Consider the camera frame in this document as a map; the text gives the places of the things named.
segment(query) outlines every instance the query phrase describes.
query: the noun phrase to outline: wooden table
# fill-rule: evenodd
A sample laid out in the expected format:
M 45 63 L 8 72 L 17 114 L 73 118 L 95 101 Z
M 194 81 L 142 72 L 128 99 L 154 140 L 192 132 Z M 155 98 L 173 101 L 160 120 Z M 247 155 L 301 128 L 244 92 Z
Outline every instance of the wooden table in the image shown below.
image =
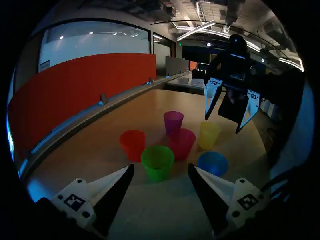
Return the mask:
M 225 179 L 246 177 L 239 172 L 262 158 L 263 143 L 252 121 L 235 134 L 237 124 L 218 116 L 220 104 L 221 99 L 209 118 L 222 129 L 212 150 L 229 162 Z M 182 112 L 182 127 L 198 137 L 204 120 L 204 96 L 151 90 L 90 124 L 52 152 L 30 178 L 31 195 L 50 198 L 75 178 L 91 182 L 128 165 L 130 161 L 118 141 L 126 130 L 144 131 L 147 146 L 168 144 L 163 114 L 170 110 Z M 134 178 L 108 238 L 211 239 L 210 223 L 187 175 L 188 163 L 197 163 L 202 153 L 196 140 L 188 159 L 174 163 L 169 179 L 160 183 L 151 182 L 142 164 L 135 163 Z M 250 172 L 261 177 L 259 171 Z

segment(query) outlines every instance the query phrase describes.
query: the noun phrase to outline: plastic cup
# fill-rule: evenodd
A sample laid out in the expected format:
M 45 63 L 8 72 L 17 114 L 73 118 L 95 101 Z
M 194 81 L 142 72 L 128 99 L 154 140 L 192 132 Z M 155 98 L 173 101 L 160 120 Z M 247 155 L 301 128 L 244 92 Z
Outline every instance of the plastic cup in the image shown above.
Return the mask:
M 199 146 L 209 150 L 213 147 L 220 133 L 220 126 L 213 122 L 202 122 L 200 125 Z
M 145 148 L 146 135 L 140 130 L 128 130 L 121 134 L 119 142 L 126 152 L 128 159 L 133 162 L 141 161 L 141 154 Z
M 167 134 L 173 130 L 181 128 L 183 120 L 183 114 L 181 112 L 169 111 L 164 113 L 163 118 Z
M 200 156 L 198 167 L 220 177 L 228 171 L 229 164 L 222 154 L 218 152 L 206 152 Z
M 143 151 L 141 161 L 149 178 L 160 182 L 168 177 L 174 161 L 174 154 L 165 146 L 151 146 Z
M 170 149 L 174 153 L 175 161 L 186 160 L 194 141 L 196 140 L 196 135 L 185 128 L 177 129 L 169 133 Z

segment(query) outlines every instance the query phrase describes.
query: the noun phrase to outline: orange wall panel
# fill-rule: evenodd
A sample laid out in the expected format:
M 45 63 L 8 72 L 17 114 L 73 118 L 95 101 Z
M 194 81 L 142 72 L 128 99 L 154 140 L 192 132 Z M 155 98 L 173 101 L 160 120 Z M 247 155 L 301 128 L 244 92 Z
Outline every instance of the orange wall panel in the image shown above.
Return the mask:
M 194 70 L 197 68 L 197 62 L 190 61 L 190 70 Z
M 153 54 L 114 53 L 76 58 L 40 72 L 8 106 L 12 138 L 20 156 L 68 118 L 107 97 L 156 79 Z

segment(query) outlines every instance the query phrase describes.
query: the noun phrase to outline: yellow cup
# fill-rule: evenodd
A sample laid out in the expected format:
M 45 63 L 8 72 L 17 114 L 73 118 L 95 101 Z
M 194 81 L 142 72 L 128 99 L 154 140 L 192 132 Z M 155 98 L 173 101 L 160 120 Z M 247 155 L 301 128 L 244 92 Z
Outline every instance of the yellow cup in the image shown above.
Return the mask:
M 200 125 L 199 146 L 209 150 L 213 147 L 220 133 L 220 126 L 213 122 L 202 122 Z

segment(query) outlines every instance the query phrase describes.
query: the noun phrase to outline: light fixture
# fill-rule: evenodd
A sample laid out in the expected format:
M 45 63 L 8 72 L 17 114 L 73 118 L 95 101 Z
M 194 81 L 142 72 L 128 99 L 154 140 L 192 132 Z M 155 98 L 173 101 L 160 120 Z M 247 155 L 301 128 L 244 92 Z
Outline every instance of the light fixture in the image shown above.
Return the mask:
M 284 62 L 284 63 L 286 63 L 286 64 L 289 64 L 289 65 L 291 65 L 291 66 L 294 66 L 294 67 L 300 69 L 302 72 L 304 71 L 303 66 L 300 66 L 299 64 L 297 64 L 297 63 L 295 63 L 295 62 L 293 62 L 293 61 L 290 61 L 290 60 L 285 59 L 285 58 L 278 58 L 278 60 L 279 60 L 280 62 Z
M 192 30 L 192 29 L 194 29 L 194 27 L 179 26 L 179 27 L 177 27 L 177 29 L 178 30 Z M 223 33 L 223 32 L 212 31 L 212 30 L 209 30 L 209 29 L 202 29 L 199 32 L 214 34 L 214 35 L 217 35 L 217 36 L 220 36 L 220 37 L 223 37 L 223 38 L 229 38 L 230 37 L 230 34 Z M 253 44 L 252 42 L 249 42 L 249 41 L 246 41 L 246 42 L 247 42 L 247 46 L 249 48 L 252 48 L 253 50 L 255 50 L 257 52 L 260 52 L 260 48 L 257 45 L 255 45 L 255 44 Z
M 203 22 L 202 19 L 200 18 L 200 6 L 199 6 L 200 3 L 210 3 L 210 2 L 207 2 L 207 1 L 198 1 L 198 2 L 196 3 L 198 17 L 199 17 L 199 19 L 201 20 L 201 23 L 204 24 L 204 22 Z
M 257 51 L 257 52 L 260 52 L 260 49 L 257 45 L 253 44 L 252 42 L 249 42 L 249 41 L 246 41 L 247 42 L 247 46 L 249 48 L 252 48 L 253 50 Z
M 299 58 L 299 62 L 300 62 L 300 66 L 301 66 L 301 71 L 303 71 L 303 72 L 304 72 L 304 67 L 303 67 L 303 64 L 302 64 L 302 60 L 301 60 L 301 58 Z
M 214 21 L 210 21 L 210 22 L 207 22 L 207 23 L 205 23 L 205 24 L 203 24 L 203 25 L 201 25 L 201 26 L 198 26 L 198 27 L 190 30 L 189 32 L 183 34 L 182 36 L 178 37 L 177 41 L 180 41 L 180 40 L 182 40 L 182 39 L 190 36 L 191 34 L 194 34 L 194 33 L 196 33 L 196 32 L 199 32 L 199 31 L 201 31 L 201 30 L 203 30 L 203 29 L 205 29 L 205 28 L 211 27 L 211 26 L 213 26 L 214 24 L 216 24 Z
M 230 30 L 230 26 L 227 26 L 227 25 L 224 25 L 224 26 L 223 26 L 222 31 L 223 31 L 224 33 L 229 33 L 229 30 Z
M 194 27 L 179 26 L 177 29 L 178 30 L 191 30 L 191 29 L 194 29 Z M 212 31 L 212 30 L 208 30 L 208 29 L 203 29 L 203 30 L 200 30 L 199 32 L 214 34 L 214 35 L 221 36 L 221 37 L 224 37 L 224 38 L 229 38 L 230 37 L 229 34 L 225 34 L 225 33 L 222 33 L 222 32 L 216 32 L 216 31 Z
M 162 39 L 161 37 L 157 36 L 157 35 L 153 35 L 153 37 L 158 38 L 158 39 Z

